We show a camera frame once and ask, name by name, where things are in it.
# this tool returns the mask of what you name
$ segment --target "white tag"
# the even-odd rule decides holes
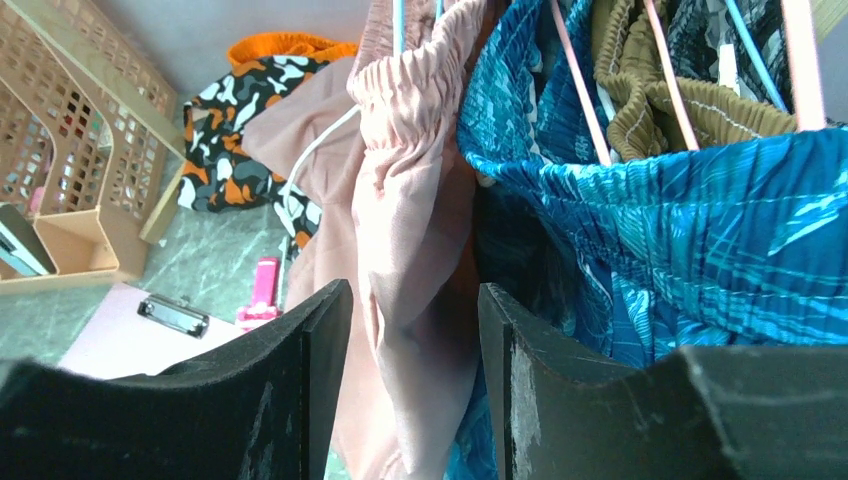
[[[718,84],[730,88],[739,95],[739,72],[733,44],[725,43],[718,47]]]

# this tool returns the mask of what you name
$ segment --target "beige basket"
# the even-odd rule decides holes
[[[79,38],[84,49],[171,118],[174,91],[89,0],[22,1],[38,4],[26,3],[27,11],[53,9],[31,21],[61,18],[54,25],[72,26],[87,39]],[[0,3],[0,202],[32,219],[57,273],[22,277],[0,262],[0,293],[138,278],[148,248],[139,232],[165,161],[162,136],[39,36],[13,3]]]

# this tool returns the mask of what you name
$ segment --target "shiny blue fabric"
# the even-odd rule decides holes
[[[567,19],[584,74],[589,3],[577,0]],[[528,115],[523,92],[534,82],[535,27],[547,5],[518,0],[506,12],[458,122],[460,150],[498,182],[483,193],[490,203],[477,230],[483,280],[640,368],[684,344],[848,343],[848,131],[594,165],[562,55],[535,122]],[[516,280],[534,274],[542,281]],[[483,421],[465,426],[458,450],[479,445],[486,430]],[[496,478],[491,462],[460,460],[476,475],[462,478]],[[459,478],[451,466],[448,477]]]

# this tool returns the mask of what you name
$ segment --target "floor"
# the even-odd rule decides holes
[[[160,195],[179,167],[180,160],[169,155]],[[150,248],[144,277],[132,285],[233,322],[236,310],[250,301],[258,259],[281,255],[283,232],[269,206],[223,214],[180,208],[164,238]],[[109,288],[0,296],[0,358],[57,364]],[[348,478],[331,452],[325,479]]]

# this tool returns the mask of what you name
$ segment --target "pink clip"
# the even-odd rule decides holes
[[[241,307],[236,314],[236,326],[245,332],[277,318],[280,311],[274,303],[280,259],[264,257],[256,266],[256,282],[253,284],[253,299],[250,306]]]

